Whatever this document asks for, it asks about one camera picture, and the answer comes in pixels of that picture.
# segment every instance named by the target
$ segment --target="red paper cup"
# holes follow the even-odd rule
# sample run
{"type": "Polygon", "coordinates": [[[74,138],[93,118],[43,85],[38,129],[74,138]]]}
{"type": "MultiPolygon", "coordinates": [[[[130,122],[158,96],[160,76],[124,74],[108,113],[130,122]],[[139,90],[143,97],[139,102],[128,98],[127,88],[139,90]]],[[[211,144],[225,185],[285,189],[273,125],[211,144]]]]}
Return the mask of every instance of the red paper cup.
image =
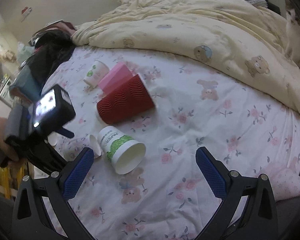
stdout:
{"type": "Polygon", "coordinates": [[[154,107],[152,99],[138,75],[130,78],[97,103],[97,115],[114,124],[154,107]]]}

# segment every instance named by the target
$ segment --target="floral bedsheet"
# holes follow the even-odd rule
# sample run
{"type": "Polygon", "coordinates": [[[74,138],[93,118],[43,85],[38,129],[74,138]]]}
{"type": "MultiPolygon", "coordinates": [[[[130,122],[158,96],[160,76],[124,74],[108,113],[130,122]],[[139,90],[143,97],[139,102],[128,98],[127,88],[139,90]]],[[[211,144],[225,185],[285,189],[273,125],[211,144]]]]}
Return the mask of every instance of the floral bedsheet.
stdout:
{"type": "MultiPolygon", "coordinates": [[[[95,109],[104,94],[83,82],[96,60],[110,68],[125,62],[143,79],[156,104],[156,109],[117,125],[146,144],[141,164],[129,174],[117,175],[103,155],[95,160],[76,197],[69,200],[96,239],[195,238],[220,204],[195,163],[201,146],[244,176],[258,176],[267,173],[267,167],[275,167],[270,181],[277,183],[273,185],[276,198],[300,195],[300,115],[188,57],[77,47],[44,88],[47,91],[58,83],[69,92],[76,118],[66,128],[76,138],[97,135],[100,129],[95,109]],[[272,181],[272,177],[281,180],[272,181]]],[[[56,150],[61,154],[69,150],[67,142],[59,136],[56,150]]],[[[39,170],[35,174],[45,176],[39,170]]],[[[46,206],[62,233],[47,200],[46,206]]]]}

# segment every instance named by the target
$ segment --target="yellow comforter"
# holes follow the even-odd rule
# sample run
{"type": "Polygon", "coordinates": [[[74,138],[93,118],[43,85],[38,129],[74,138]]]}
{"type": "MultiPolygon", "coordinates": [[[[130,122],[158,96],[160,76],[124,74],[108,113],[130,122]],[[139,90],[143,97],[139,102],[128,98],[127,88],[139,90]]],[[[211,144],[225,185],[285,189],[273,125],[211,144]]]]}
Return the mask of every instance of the yellow comforter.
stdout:
{"type": "Polygon", "coordinates": [[[284,57],[286,20],[244,0],[120,0],[77,27],[76,45],[188,56],[300,113],[300,70],[284,57]]]}

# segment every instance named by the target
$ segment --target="camera screen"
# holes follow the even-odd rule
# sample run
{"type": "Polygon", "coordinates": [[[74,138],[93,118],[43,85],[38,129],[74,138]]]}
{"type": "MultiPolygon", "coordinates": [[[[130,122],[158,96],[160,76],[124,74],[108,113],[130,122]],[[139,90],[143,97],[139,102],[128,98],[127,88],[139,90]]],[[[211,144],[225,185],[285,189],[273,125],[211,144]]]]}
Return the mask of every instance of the camera screen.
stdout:
{"type": "Polygon", "coordinates": [[[40,99],[35,105],[35,118],[34,127],[37,127],[41,122],[42,118],[56,107],[56,97],[54,94],[54,89],[50,90],[40,99]]]}

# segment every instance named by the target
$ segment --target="blue grip pad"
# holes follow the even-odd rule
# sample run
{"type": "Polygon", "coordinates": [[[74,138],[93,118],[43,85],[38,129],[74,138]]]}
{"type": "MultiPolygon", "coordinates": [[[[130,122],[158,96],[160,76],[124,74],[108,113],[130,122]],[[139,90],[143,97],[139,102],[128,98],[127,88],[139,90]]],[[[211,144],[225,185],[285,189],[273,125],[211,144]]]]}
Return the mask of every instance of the blue grip pad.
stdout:
{"type": "Polygon", "coordinates": [[[65,180],[62,195],[66,201],[74,198],[77,194],[84,178],[87,176],[88,171],[93,164],[93,159],[93,150],[89,148],[65,180]]]}
{"type": "Polygon", "coordinates": [[[200,168],[204,178],[208,182],[212,192],[216,198],[225,199],[227,196],[226,182],[206,156],[203,150],[197,149],[195,153],[195,161],[200,168]]]}

